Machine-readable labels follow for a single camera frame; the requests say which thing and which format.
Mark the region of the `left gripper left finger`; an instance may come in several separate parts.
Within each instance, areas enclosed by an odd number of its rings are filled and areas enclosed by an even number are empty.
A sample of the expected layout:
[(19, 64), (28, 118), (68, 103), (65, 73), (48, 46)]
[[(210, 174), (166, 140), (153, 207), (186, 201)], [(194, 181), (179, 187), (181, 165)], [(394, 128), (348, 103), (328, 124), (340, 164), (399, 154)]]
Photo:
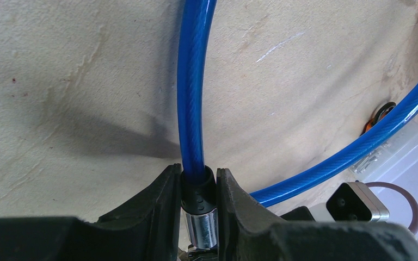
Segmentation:
[(181, 166), (96, 222), (73, 216), (0, 218), (0, 260), (175, 260)]

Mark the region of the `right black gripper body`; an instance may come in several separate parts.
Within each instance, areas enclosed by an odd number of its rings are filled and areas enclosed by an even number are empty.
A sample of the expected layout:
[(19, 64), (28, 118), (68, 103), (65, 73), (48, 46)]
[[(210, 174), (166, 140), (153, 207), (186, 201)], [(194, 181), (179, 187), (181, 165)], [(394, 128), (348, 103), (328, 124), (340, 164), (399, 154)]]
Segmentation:
[(300, 206), (280, 216), (286, 221), (315, 221), (315, 218), (306, 206)]

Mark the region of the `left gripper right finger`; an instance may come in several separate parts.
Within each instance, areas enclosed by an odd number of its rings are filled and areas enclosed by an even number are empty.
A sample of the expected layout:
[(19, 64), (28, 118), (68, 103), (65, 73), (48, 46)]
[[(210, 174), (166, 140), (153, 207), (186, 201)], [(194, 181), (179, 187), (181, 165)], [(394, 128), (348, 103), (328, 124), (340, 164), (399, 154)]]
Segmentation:
[(287, 221), (217, 170), (219, 260), (418, 260), (418, 241), (392, 223)]

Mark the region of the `blue cable lock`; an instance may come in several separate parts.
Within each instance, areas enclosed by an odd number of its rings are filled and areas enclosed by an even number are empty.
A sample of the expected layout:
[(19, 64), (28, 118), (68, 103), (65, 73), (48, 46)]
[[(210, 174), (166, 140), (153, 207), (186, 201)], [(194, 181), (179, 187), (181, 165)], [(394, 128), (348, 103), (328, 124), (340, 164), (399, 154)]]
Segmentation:
[[(205, 165), (202, 138), (202, 86), (215, 1), (186, 1), (177, 61), (177, 114), (183, 162), (182, 208), (197, 219), (188, 225), (191, 243), (202, 249), (217, 245), (216, 224), (204, 224), (216, 207), (216, 182)], [(404, 127), (418, 113), (418, 83), (393, 110), (354, 142), (333, 156), (285, 181), (253, 193), (270, 207), (336, 176)]]

